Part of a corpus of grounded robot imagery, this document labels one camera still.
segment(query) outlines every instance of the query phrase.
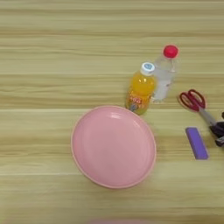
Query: plate rim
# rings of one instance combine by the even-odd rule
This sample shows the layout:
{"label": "plate rim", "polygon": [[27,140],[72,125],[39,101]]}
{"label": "plate rim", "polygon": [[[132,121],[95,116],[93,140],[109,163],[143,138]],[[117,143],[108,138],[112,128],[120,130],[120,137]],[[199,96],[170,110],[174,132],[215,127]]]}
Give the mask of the plate rim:
{"label": "plate rim", "polygon": [[[125,110],[126,112],[128,113],[131,113],[133,116],[135,116],[137,119],[139,119],[143,125],[147,128],[147,130],[150,132],[150,135],[152,137],[152,142],[153,142],[153,149],[154,149],[154,158],[152,160],[152,163],[151,163],[151,166],[150,168],[145,172],[145,174],[139,178],[138,180],[132,182],[131,184],[128,184],[128,185],[121,185],[121,186],[114,186],[114,185],[106,185],[106,184],[103,184],[102,182],[100,181],[97,181],[95,180],[94,178],[90,177],[81,167],[78,159],[76,159],[76,156],[74,155],[74,144],[73,144],[73,137],[74,137],[74,134],[75,134],[75,130],[76,130],[76,127],[77,125],[81,122],[81,120],[87,116],[89,113],[93,112],[94,110],[97,110],[97,109],[105,109],[105,108],[115,108],[115,109],[122,109],[122,110]],[[110,188],[110,189],[123,189],[123,188],[129,188],[129,187],[132,187],[132,186],[135,186],[139,183],[141,183],[150,173],[151,171],[153,170],[154,166],[155,166],[155,163],[156,163],[156,159],[157,159],[157,144],[156,144],[156,140],[155,140],[155,137],[154,137],[154,134],[151,130],[151,127],[146,123],[146,121],[141,118],[139,115],[136,115],[135,113],[133,113],[132,111],[126,109],[126,108],[122,108],[122,107],[119,107],[119,106],[111,106],[111,105],[108,105],[108,106],[99,106],[99,107],[96,107],[96,108],[92,108],[90,109],[88,112],[86,112],[84,115],[82,115],[79,120],[74,124],[73,126],[73,131],[72,131],[72,134],[71,134],[71,151],[72,151],[72,154],[73,154],[73,161],[75,162],[75,164],[77,165],[78,169],[80,170],[80,172],[88,179],[90,179],[92,182],[94,182],[95,184],[97,184],[98,186],[104,186],[104,187],[107,187],[107,188]]]}

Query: red scissor handle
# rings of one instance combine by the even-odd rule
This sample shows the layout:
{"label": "red scissor handle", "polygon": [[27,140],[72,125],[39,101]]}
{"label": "red scissor handle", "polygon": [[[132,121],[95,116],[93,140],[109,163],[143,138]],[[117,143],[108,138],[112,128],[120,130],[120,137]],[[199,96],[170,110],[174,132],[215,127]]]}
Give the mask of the red scissor handle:
{"label": "red scissor handle", "polygon": [[204,109],[206,107],[204,96],[195,89],[180,94],[179,99],[186,107],[195,111],[200,111],[200,108]]}

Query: orange juice bottle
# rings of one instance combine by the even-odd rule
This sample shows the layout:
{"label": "orange juice bottle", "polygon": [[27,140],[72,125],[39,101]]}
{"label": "orange juice bottle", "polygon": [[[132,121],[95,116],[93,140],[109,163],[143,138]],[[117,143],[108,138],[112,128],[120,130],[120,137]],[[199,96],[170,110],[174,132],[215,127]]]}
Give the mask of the orange juice bottle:
{"label": "orange juice bottle", "polygon": [[154,70],[152,63],[144,62],[140,71],[136,72],[131,80],[125,106],[138,115],[147,110],[151,95],[156,88],[157,80],[153,75]]}

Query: red bottle cap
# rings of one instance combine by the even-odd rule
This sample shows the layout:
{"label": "red bottle cap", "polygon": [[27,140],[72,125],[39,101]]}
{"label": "red bottle cap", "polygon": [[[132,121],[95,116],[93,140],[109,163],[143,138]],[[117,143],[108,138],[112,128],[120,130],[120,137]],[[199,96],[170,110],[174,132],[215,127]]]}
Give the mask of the red bottle cap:
{"label": "red bottle cap", "polygon": [[175,45],[167,45],[164,48],[164,56],[169,59],[174,59],[179,53],[179,49]]}

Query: clear water bottle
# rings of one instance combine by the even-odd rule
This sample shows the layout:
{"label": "clear water bottle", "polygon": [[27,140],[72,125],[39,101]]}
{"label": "clear water bottle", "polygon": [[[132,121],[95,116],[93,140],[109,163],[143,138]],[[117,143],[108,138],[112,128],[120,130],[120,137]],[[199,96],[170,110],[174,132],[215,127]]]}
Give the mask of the clear water bottle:
{"label": "clear water bottle", "polygon": [[164,53],[156,59],[155,76],[157,77],[157,88],[152,96],[154,102],[161,102],[168,94],[172,80],[176,74],[176,61],[179,49],[175,45],[167,45]]}

